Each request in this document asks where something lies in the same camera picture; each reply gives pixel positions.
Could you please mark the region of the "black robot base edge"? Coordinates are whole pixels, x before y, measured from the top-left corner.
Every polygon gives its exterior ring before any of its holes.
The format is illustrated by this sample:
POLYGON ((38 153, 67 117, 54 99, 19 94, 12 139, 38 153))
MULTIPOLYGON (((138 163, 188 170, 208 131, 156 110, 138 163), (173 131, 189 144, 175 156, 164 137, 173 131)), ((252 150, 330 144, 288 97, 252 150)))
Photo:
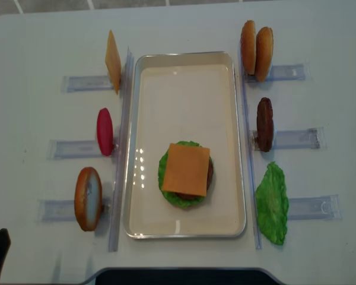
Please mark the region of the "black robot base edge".
POLYGON ((258 270, 117 269, 96 277, 96 284, 278 284, 258 270))

